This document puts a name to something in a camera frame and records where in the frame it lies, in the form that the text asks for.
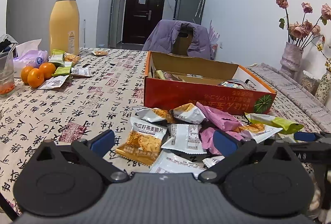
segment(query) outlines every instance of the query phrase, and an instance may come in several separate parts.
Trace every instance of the floral vase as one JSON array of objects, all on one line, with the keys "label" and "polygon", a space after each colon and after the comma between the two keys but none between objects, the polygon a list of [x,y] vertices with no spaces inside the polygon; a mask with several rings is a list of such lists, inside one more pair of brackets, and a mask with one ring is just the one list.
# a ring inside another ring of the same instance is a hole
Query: floral vase
[{"label": "floral vase", "polygon": [[302,48],[295,44],[286,42],[284,54],[282,55],[282,59],[280,61],[280,64],[282,65],[280,70],[289,77],[294,78],[295,73],[299,71],[302,53]]},{"label": "floral vase", "polygon": [[327,70],[326,73],[322,76],[321,82],[315,94],[317,100],[319,100],[322,104],[325,103],[330,88],[331,88],[331,72]]}]

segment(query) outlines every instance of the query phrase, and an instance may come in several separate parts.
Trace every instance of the orange cardboard box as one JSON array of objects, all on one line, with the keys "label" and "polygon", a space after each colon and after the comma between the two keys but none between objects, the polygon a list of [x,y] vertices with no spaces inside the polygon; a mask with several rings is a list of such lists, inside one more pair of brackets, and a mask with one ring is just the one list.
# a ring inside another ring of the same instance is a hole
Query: orange cardboard box
[{"label": "orange cardboard box", "polygon": [[[174,74],[185,82],[157,79],[156,71]],[[256,90],[218,86],[239,79]],[[202,58],[148,52],[145,69],[144,105],[171,110],[187,103],[200,102],[232,115],[267,114],[276,92],[246,68]]]}]

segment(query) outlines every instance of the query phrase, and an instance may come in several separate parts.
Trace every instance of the warning label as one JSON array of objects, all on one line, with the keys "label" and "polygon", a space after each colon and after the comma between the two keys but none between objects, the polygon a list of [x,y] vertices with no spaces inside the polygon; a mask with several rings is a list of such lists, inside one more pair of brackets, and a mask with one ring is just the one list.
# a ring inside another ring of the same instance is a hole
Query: warning label
[{"label": "warning label", "polygon": [[69,32],[68,53],[74,54],[75,52],[75,32]]}]

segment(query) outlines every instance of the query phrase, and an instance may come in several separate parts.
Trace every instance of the gray refrigerator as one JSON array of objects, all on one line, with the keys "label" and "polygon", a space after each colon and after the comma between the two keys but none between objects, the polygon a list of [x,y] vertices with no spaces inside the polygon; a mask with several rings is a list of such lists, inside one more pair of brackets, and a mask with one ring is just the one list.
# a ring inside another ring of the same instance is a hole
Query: gray refrigerator
[{"label": "gray refrigerator", "polygon": [[200,9],[195,16],[200,0],[176,0],[174,20],[188,21],[201,25],[202,14],[199,17]]}]

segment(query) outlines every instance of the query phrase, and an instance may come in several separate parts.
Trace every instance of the table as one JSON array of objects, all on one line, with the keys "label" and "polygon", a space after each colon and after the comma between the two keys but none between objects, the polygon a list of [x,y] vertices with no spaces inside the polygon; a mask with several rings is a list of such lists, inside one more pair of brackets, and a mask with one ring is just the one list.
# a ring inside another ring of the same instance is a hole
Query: table
[{"label": "table", "polygon": [[[88,67],[92,78],[70,79],[57,90],[31,89],[17,79],[14,93],[1,100],[0,192],[16,211],[13,185],[44,139],[52,139],[57,145],[69,145],[75,139],[89,140],[112,129],[117,147],[128,137],[133,115],[131,107],[143,104],[147,52],[94,50],[110,54],[97,57],[91,53],[93,49],[81,49],[82,59],[77,66]],[[279,91],[272,113],[304,123],[306,131],[320,131]],[[244,117],[237,118],[247,123]],[[105,155],[105,160],[129,174],[149,171],[147,166],[118,156],[115,147]],[[180,155],[196,163],[206,157]]]}]

